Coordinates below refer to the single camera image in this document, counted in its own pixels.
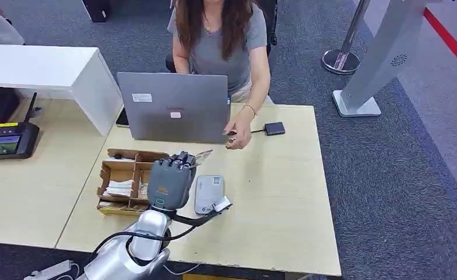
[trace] lenovo logo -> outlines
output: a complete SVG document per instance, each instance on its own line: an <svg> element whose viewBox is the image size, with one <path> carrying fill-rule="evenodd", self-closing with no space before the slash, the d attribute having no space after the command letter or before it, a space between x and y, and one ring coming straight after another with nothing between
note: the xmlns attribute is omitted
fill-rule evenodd
<svg viewBox="0 0 457 280"><path fill-rule="evenodd" d="M184 111L185 108L182 108L182 107L167 107L167 110L169 110L169 111Z"/></svg>

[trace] laptop lid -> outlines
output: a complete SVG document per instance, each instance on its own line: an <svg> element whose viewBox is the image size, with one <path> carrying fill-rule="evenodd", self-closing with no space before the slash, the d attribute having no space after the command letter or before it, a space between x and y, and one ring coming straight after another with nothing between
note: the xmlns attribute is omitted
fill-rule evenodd
<svg viewBox="0 0 457 280"><path fill-rule="evenodd" d="M117 73L134 139L223 144L227 76Z"/></svg>

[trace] woman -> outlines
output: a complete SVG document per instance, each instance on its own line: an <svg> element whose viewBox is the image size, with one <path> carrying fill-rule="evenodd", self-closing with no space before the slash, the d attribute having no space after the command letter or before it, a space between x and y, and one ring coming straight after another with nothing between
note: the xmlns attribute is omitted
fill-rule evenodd
<svg viewBox="0 0 457 280"><path fill-rule="evenodd" d="M243 149L251 140L251 121L271 102L263 12L252 0L178 0L168 30L178 73L228 77L232 101L244 107L225 127L226 134L237 132L227 148Z"/></svg>

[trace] yellow sticker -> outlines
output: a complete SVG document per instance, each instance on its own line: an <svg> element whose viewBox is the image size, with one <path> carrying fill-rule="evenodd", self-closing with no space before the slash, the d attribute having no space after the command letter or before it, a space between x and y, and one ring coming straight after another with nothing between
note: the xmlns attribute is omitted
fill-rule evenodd
<svg viewBox="0 0 457 280"><path fill-rule="evenodd" d="M6 124L0 124L0 127L17 127L18 122L7 122Z"/></svg>

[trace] sticker on laptop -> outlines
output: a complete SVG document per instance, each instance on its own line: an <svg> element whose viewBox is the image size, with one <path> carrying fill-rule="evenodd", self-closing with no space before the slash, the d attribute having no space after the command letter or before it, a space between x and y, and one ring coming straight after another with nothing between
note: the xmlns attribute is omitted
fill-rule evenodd
<svg viewBox="0 0 457 280"><path fill-rule="evenodd" d="M181 118L181 112L170 112L171 118Z"/></svg>
<svg viewBox="0 0 457 280"><path fill-rule="evenodd" d="M133 93L132 101L134 102L153 102L153 98L149 93Z"/></svg>

